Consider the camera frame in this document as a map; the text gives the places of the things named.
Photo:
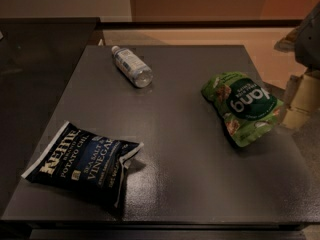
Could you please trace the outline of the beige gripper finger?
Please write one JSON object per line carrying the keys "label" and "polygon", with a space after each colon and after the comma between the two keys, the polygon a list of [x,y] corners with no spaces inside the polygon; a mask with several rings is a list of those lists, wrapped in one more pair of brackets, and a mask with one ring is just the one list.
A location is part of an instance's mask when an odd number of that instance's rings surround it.
{"label": "beige gripper finger", "polygon": [[308,112],[314,112],[320,107],[319,70],[309,70],[299,77],[291,105]]}
{"label": "beige gripper finger", "polygon": [[282,124],[289,129],[298,129],[311,117],[311,112],[294,108],[291,105],[294,93],[298,87],[298,76],[291,76],[284,94],[284,112],[282,113]]}

